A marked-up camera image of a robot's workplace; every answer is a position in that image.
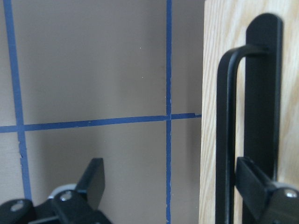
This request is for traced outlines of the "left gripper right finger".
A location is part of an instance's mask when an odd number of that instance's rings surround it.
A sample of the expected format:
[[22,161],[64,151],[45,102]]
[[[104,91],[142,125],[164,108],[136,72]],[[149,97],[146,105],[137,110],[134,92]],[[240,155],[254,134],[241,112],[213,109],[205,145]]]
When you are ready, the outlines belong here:
[[242,197],[243,224],[297,224],[299,189],[271,180],[252,160],[239,157],[236,188]]

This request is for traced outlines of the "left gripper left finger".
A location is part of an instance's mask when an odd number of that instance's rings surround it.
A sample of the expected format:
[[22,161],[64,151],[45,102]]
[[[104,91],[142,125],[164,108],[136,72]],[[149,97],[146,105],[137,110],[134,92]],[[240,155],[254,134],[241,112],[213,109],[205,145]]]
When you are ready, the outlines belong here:
[[98,210],[105,189],[104,162],[94,158],[75,189],[66,189],[52,199],[52,208],[62,224],[104,224],[105,215]]

